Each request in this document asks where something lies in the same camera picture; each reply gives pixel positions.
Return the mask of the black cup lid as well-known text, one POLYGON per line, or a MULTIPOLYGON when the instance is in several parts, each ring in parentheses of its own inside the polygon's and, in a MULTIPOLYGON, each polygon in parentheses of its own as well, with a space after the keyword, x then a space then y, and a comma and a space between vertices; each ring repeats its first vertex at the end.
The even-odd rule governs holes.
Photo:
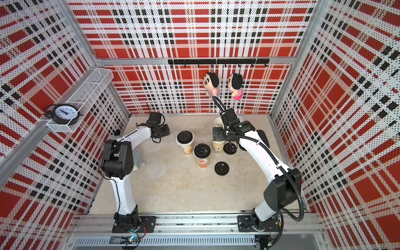
POLYGON ((187 131, 187 130, 181 131, 177 135, 177 139, 182 143, 188 142, 192 138, 193 138, 193 134, 190 131, 187 131))

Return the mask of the translucent leak-proof paper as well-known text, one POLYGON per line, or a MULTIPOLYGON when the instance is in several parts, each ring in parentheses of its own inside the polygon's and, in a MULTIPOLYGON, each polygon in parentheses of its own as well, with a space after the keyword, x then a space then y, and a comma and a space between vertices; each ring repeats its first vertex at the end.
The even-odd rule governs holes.
POLYGON ((192 139, 191 139, 190 141, 188 141, 188 142, 182 143, 182 142, 180 142, 178 139, 176 139, 176 143, 177 143, 180 147, 187 147, 187 146, 190 146, 190 145, 192 145, 193 141, 194 141, 194 138, 192 138, 192 139))

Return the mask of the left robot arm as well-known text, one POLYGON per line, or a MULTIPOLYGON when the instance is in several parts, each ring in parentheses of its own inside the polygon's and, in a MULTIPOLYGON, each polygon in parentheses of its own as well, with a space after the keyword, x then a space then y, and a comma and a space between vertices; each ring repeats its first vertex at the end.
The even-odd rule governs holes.
POLYGON ((160 143, 170 135, 164 115, 150 112, 145 123, 141 123, 127 135, 106 141, 100 162, 104 178, 111 182, 116 201, 115 223, 136 229, 141 225, 137 204, 132 195, 131 173, 134 169, 133 150, 147 139, 160 143))

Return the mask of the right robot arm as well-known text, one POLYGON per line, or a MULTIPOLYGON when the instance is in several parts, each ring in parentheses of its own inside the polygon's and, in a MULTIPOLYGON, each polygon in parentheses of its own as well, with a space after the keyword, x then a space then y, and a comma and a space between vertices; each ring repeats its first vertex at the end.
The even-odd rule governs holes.
POLYGON ((234 109, 222 108, 223 127, 214 127, 213 141, 235 141, 256 161, 268 180, 264 200, 251 212, 250 227, 261 231, 269 222, 286 213, 294 221, 305 214, 301 196, 302 174, 280 160, 269 148, 266 137, 247 120, 240 121, 234 109))

